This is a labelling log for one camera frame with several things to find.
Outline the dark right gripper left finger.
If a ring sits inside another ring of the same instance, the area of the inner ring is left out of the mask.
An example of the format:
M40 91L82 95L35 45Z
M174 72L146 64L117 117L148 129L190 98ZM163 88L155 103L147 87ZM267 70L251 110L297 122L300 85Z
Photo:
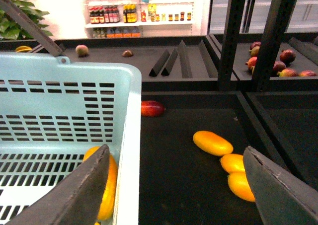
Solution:
M92 225L108 178L110 149L102 145L50 192L8 222L10 225Z

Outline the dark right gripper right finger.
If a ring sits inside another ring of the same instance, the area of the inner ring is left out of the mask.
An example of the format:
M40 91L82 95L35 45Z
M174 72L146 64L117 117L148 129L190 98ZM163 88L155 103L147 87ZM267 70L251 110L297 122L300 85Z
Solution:
M316 225L318 192L253 147L243 163L261 219L265 225Z

